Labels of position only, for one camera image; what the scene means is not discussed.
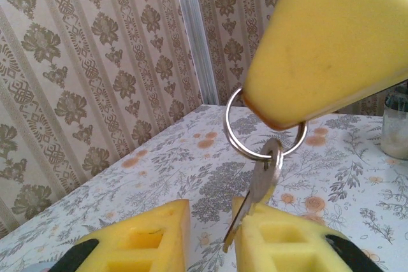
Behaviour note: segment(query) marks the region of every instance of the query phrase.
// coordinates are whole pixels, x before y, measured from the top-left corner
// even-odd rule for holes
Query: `key blade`
[[[247,195],[245,196],[244,201],[241,204],[238,213],[235,215],[234,220],[232,221],[227,234],[224,238],[224,246],[222,247],[222,251],[224,253],[228,252],[228,248],[232,245],[234,241],[235,234],[237,233],[238,229],[240,228],[242,219],[249,213],[252,204],[252,194],[248,191]]]

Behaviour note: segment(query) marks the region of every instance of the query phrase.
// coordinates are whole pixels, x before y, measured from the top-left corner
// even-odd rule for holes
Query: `table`
[[[55,261],[91,231],[178,198],[191,201],[188,271],[236,271],[222,239],[253,162],[226,141],[224,110],[200,106],[4,237],[0,271]],[[273,134],[247,108],[233,108],[231,122],[253,150]],[[406,271],[408,162],[379,149],[381,117],[327,115],[309,127],[269,204],[342,231],[385,271]],[[296,129],[274,134],[288,147]]]

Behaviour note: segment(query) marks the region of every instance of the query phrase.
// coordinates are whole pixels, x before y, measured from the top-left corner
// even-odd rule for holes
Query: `jar lid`
[[[408,88],[398,86],[393,92],[390,92],[386,99],[385,105],[395,111],[408,113]]]

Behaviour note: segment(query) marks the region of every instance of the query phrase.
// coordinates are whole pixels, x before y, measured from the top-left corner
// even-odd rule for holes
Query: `square hole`
[[[113,261],[108,264],[108,272],[149,272],[152,267],[151,261],[121,262]]]
[[[267,243],[306,242],[303,234],[294,226],[287,224],[262,225],[261,234]]]
[[[163,238],[163,229],[151,229],[145,231],[131,231],[119,248],[123,250],[134,250],[141,248],[158,248]]]
[[[281,253],[272,255],[277,272],[330,272],[327,264],[313,252]]]

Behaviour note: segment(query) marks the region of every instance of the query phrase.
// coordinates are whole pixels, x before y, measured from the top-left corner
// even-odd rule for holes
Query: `key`
[[[282,143],[276,138],[271,138],[262,147],[261,154],[271,155],[272,160],[268,162],[257,161],[255,163],[248,193],[225,235],[222,248],[225,253],[232,244],[242,219],[250,213],[252,204],[259,203],[271,188],[274,189],[281,175],[283,164]]]

